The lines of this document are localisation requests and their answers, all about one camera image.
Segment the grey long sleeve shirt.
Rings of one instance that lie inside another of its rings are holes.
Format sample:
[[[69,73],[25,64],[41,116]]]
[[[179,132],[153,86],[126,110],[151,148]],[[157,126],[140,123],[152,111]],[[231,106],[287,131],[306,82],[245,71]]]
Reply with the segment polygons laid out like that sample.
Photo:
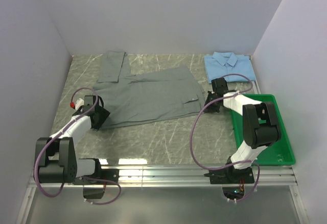
[[[102,130],[193,116],[205,103],[203,88],[187,67],[131,74],[125,52],[101,56],[94,90],[110,113]]]

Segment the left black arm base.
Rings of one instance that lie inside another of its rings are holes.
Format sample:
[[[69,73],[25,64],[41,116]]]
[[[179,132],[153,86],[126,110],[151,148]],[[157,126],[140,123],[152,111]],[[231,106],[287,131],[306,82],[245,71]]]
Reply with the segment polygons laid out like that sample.
[[[83,197],[86,200],[100,200],[108,186],[117,186],[118,193],[121,193],[121,187],[118,183],[119,176],[119,169],[105,168],[101,169],[99,174],[76,178],[72,184],[83,187]]]

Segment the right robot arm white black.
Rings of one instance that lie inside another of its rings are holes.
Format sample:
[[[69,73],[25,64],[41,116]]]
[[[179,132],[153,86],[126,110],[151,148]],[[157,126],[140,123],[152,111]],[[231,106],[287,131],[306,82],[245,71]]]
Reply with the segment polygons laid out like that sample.
[[[236,183],[262,151],[281,139],[281,126],[273,102],[257,101],[230,90],[224,78],[214,79],[211,84],[213,90],[208,92],[204,111],[219,112],[224,107],[242,116],[243,142],[224,169],[226,179]]]

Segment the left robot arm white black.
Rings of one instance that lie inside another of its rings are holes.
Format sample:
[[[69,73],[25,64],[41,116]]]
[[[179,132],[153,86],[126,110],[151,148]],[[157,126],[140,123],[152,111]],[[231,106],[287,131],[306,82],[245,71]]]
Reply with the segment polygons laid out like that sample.
[[[34,179],[39,183],[72,183],[78,174],[75,145],[89,130],[98,130],[110,115],[100,96],[86,95],[70,121],[50,137],[40,137],[35,146]]]

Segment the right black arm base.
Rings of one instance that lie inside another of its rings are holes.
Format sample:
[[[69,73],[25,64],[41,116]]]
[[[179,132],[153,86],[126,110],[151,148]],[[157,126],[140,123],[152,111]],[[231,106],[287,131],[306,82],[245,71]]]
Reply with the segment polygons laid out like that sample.
[[[221,170],[210,170],[204,174],[205,177],[209,178],[209,183],[212,185],[228,185],[236,184],[235,187],[222,187],[223,194],[228,201],[234,201],[235,203],[240,202],[249,197],[259,182],[259,175],[256,180],[251,167],[245,169],[235,169],[233,166],[221,169]],[[245,193],[245,184],[254,183],[253,188],[248,194]]]

